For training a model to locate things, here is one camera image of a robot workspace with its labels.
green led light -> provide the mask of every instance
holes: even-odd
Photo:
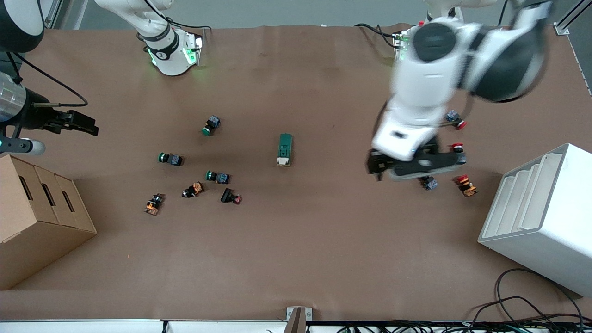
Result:
[[[152,64],[157,66],[156,60],[154,60],[154,56],[152,56],[152,52],[150,51],[150,49],[148,49],[148,54],[150,55],[150,58],[152,59]]]
[[[195,64],[195,52],[193,52],[191,49],[187,50],[185,48],[183,48],[183,51],[185,58],[187,58],[187,62],[190,65]]]

gray floor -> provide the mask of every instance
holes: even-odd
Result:
[[[73,4],[68,12],[77,13],[83,0],[70,0]],[[503,0],[490,7],[463,9],[465,21],[486,25],[497,24]],[[555,0],[551,21],[557,21],[576,0]],[[426,6],[421,0],[176,0],[172,8],[165,11],[175,21],[189,25],[210,25],[213,28],[249,28],[261,25],[341,25],[357,23],[370,25],[414,24],[423,20]],[[88,0],[80,20],[76,14],[65,19],[65,27],[76,22],[80,29],[131,29],[120,17],[100,8],[95,1]],[[504,16],[508,24],[513,16],[511,6]],[[582,14],[570,26],[570,40],[580,61],[583,73],[592,78],[592,9]],[[10,64],[0,57],[2,71],[12,73]]]

cardboard box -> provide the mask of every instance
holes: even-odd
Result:
[[[0,158],[0,290],[95,235],[71,180],[10,155]]]

metal bracket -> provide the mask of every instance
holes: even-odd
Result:
[[[565,28],[564,30],[561,30],[558,26],[557,22],[553,22],[553,28],[555,28],[555,34],[557,36],[565,36],[565,35],[569,35],[570,34],[570,30]]]
[[[292,315],[292,312],[296,308],[303,308],[304,309],[306,321],[313,320],[313,308],[307,308],[307,307],[303,307],[303,306],[290,306],[290,307],[286,308],[286,320],[287,321],[290,320],[290,316]]]
[[[284,333],[305,333],[306,322],[313,320],[313,308],[291,306],[286,308],[288,323]]]

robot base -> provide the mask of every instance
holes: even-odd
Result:
[[[156,55],[149,52],[152,63],[158,67],[161,73],[169,76],[181,75],[191,66],[199,65],[204,41],[202,36],[188,33],[179,28],[175,28],[174,31],[179,36],[180,43],[170,54],[168,60],[159,59],[158,52]]]

